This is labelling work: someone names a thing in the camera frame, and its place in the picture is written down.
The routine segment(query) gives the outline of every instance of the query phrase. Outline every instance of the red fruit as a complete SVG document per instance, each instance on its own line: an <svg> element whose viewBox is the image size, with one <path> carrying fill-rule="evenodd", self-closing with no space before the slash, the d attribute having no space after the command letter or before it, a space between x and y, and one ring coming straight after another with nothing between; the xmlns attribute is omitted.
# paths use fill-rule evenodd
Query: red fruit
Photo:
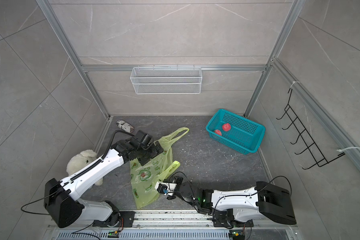
<svg viewBox="0 0 360 240"><path fill-rule="evenodd" d="M217 135L220 135L220 136L222 135L222 134L221 134L221 131L220 131L219 129L216 129L216 130L215 130L215 133L216 133Z"/></svg>
<svg viewBox="0 0 360 240"><path fill-rule="evenodd" d="M229 131L230 129L231 129L231 124L226 123L226 124L223 125L223 130L224 131Z"/></svg>

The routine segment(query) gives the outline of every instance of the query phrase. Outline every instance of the avocado print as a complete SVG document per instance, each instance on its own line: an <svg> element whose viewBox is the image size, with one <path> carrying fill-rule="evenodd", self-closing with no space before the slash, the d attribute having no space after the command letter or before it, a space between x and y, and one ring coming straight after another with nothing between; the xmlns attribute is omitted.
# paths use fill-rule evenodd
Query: avocado print
<svg viewBox="0 0 360 240"><path fill-rule="evenodd" d="M136 198L139 198L139 195L137 194L137 190L136 189L133 189L133 193L135 195Z"/></svg>
<svg viewBox="0 0 360 240"><path fill-rule="evenodd" d="M137 167L137 163L133 163L133 165L131 166L131 170L134 169L135 167Z"/></svg>
<svg viewBox="0 0 360 240"><path fill-rule="evenodd" d="M141 170L139 172L139 178L141 181L147 181L151 176L151 172L148 170Z"/></svg>
<svg viewBox="0 0 360 240"><path fill-rule="evenodd" d="M149 191L151 188L152 188L152 184L149 187L147 187L145 190Z"/></svg>

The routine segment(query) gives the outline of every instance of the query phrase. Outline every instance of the white zip tie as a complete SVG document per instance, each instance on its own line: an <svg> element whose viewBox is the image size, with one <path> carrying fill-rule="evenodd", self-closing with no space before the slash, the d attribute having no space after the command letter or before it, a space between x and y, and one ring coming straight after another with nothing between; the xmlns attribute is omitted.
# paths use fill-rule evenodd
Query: white zip tie
<svg viewBox="0 0 360 240"><path fill-rule="evenodd" d="M293 81L289 88L292 88L293 84L295 84L295 83L300 83L300 82L299 81Z"/></svg>
<svg viewBox="0 0 360 240"><path fill-rule="evenodd" d="M360 149L360 147L346 147L346 148L343 148L343 149L337 149L336 151L338 151L338 152L343 152L343 151L346 151L346 150L348 150L348 149L353 149L353 148L355 148L355 149Z"/></svg>

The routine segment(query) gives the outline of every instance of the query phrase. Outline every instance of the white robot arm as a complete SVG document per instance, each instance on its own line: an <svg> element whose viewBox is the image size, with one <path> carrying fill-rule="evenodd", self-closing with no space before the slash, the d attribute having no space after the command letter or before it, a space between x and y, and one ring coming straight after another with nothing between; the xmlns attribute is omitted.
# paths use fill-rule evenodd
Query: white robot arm
<svg viewBox="0 0 360 240"><path fill-rule="evenodd" d="M116 132L123 132L132 137L112 145ZM44 207L60 228L80 220L97 220L100 225L114 226L120 217L119 210L114 204L109 201L83 200L80 198L81 195L96 181L124 163L137 158L143 166L162 152L160 144L142 131L133 135L117 130L103 156L71 176L60 181L53 178L45 184Z"/></svg>
<svg viewBox="0 0 360 240"><path fill-rule="evenodd" d="M277 223L296 224L289 191L268 182L256 182L256 187L245 190L221 191L200 189L183 182L182 177L171 179L157 182L155 189L168 195L168 200L179 197L198 213L211 214L215 227L243 227L264 216Z"/></svg>
<svg viewBox="0 0 360 240"><path fill-rule="evenodd" d="M102 227L115 226L121 213L114 204L83 200L81 195L124 163L137 158L143 166L163 152L160 144L142 131L135 136L124 132L132 137L112 145L115 133L103 156L71 176L60 181L53 178L46 183L44 207L58 227L64 228L80 220L94 220L94 224ZM245 190L220 191L197 188L188 181L183 182L182 177L173 176L157 182L155 188L168 195L169 200L179 197L198 213L212 215L216 227L243 227L249 220L264 216L277 223L296 224L289 191L267 182L256 182L256 187Z"/></svg>

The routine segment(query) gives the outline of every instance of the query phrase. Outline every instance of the green plastic bag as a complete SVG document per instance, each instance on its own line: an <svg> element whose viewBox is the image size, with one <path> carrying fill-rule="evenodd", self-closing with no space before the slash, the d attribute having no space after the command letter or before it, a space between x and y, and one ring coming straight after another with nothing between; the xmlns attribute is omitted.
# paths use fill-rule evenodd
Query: green plastic bag
<svg viewBox="0 0 360 240"><path fill-rule="evenodd" d="M163 148L163 152L144 166L141 166L137 159L130 161L132 191L138 209L147 206L158 198L159 193L155 189L156 182L166 179L180 166L178 161L172 162L171 146L188 131L189 128L181 127L168 136L160 138L158 142Z"/></svg>

